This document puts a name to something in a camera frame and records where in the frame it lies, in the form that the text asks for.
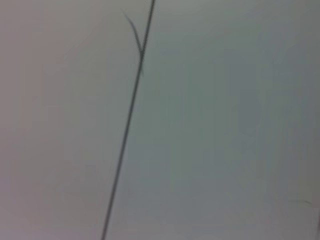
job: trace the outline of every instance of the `white wall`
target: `white wall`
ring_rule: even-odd
[[[144,3],[0,1],[0,239],[99,239]]]
[[[313,240],[319,4],[159,0],[110,240]]]
[[[0,238],[99,240],[138,54],[120,8],[0,2]],[[313,240],[315,0],[158,0],[107,240]]]

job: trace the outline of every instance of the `blurry pale surface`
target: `blurry pale surface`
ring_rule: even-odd
[[[156,3],[108,240],[314,240],[319,7]]]
[[[0,1],[0,239],[98,240],[145,0]]]

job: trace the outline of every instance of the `gray background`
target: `gray background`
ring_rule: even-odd
[[[0,237],[99,239],[146,0],[0,3]],[[314,239],[315,0],[159,0],[108,240]]]

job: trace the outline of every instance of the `white surface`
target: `white surface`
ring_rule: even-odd
[[[313,240],[316,1],[156,3],[107,240]]]
[[[144,3],[0,1],[1,240],[99,239]]]

